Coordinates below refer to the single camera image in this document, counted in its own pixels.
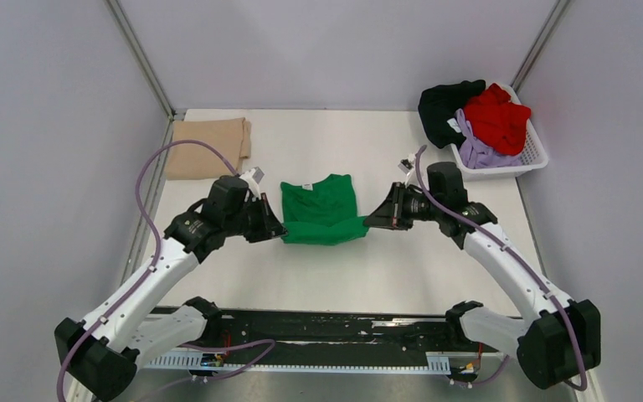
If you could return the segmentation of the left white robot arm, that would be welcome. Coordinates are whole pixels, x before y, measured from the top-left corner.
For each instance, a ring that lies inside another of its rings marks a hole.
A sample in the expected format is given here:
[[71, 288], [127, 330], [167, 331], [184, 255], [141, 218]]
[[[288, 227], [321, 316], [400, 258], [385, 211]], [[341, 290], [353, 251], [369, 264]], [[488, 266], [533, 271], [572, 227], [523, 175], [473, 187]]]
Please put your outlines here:
[[65, 318], [54, 335], [67, 373], [97, 399], [111, 401], [145, 364], [169, 350], [195, 341], [203, 346], [220, 341], [222, 312], [200, 296], [166, 317], [145, 320], [229, 237], [257, 243], [286, 235], [259, 182], [253, 171], [215, 180], [208, 197], [172, 220], [153, 256], [114, 294], [78, 322]]

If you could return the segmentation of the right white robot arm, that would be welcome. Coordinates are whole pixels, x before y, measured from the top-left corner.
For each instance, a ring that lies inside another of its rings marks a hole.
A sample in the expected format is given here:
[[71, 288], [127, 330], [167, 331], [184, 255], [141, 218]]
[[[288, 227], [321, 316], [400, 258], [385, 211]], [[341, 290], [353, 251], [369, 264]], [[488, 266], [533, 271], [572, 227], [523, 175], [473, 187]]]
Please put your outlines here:
[[[535, 271], [513, 247], [497, 217], [471, 202], [460, 169], [436, 162], [415, 184], [395, 182], [385, 200], [363, 221], [375, 229], [409, 230], [435, 222], [491, 275], [519, 312], [498, 314], [478, 301], [463, 301], [445, 314], [446, 342], [455, 349], [482, 343], [518, 361], [540, 389], [556, 384], [587, 387], [587, 373], [602, 360], [601, 316], [590, 300], [575, 301]], [[578, 384], [572, 378], [578, 377]]]

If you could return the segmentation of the green t shirt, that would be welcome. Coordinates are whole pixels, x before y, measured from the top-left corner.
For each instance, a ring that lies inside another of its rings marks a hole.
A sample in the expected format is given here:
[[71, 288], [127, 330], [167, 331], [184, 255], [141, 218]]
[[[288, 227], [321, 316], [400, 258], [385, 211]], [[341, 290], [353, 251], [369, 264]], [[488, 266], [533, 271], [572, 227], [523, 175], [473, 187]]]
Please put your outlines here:
[[365, 237], [369, 228], [358, 212], [349, 174], [331, 173], [316, 183], [280, 184], [283, 225], [288, 245], [334, 246]]

